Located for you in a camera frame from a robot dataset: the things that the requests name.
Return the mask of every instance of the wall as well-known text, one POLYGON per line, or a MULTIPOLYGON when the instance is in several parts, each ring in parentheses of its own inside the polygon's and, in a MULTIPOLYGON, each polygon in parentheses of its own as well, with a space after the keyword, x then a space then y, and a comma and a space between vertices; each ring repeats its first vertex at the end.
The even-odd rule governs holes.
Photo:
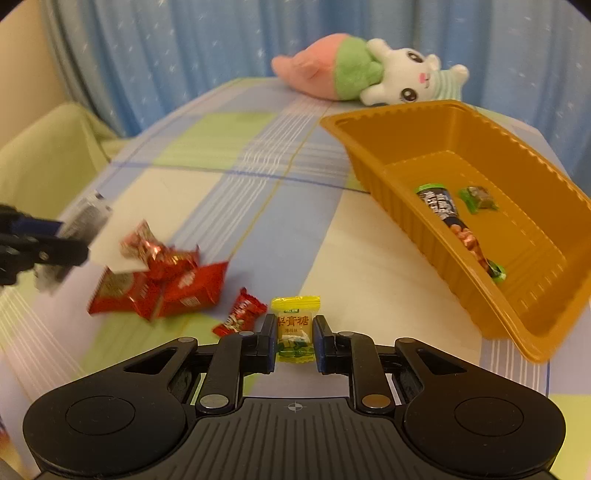
POLYGON ((24 0, 0 22, 0 148, 65 100, 39 0, 24 0))

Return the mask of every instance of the metal screw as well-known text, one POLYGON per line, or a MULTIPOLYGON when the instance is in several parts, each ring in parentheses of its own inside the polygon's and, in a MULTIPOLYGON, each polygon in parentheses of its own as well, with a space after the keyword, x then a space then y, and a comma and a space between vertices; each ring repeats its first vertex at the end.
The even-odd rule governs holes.
POLYGON ((364 396, 361 403, 367 408, 386 408, 391 404, 387 396, 377 393, 364 396))
POLYGON ((230 403, 228 398, 218 393, 212 393, 211 395, 205 395, 199 400, 199 403, 205 408, 222 408, 230 403))

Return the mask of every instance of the yellow candy wrapper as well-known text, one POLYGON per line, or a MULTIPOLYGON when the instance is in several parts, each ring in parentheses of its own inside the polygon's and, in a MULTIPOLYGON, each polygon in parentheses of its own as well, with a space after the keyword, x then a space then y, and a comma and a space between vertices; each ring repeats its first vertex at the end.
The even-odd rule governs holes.
POLYGON ((314 360, 312 319, 320 310, 320 297, 285 297, 271 300, 277 316, 277 356, 284 362, 300 364, 314 360))

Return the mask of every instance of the white bunny plush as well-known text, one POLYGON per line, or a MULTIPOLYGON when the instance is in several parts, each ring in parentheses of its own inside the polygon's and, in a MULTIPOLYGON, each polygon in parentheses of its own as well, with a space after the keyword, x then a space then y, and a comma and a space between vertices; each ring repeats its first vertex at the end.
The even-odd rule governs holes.
POLYGON ((365 105, 462 99, 462 87, 470 76, 464 65, 442 70, 436 55, 424 57, 411 48, 393 50, 381 38, 369 40, 367 47, 382 63, 384 75, 380 83, 361 91, 365 105))

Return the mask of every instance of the green plush body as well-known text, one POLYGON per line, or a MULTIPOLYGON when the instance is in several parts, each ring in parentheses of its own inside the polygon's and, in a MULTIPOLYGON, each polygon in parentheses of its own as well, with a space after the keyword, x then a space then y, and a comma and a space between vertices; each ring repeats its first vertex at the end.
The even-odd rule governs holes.
POLYGON ((359 98, 361 91, 382 81, 384 67, 367 48, 363 38, 343 40, 336 55, 335 89, 340 100, 359 98))

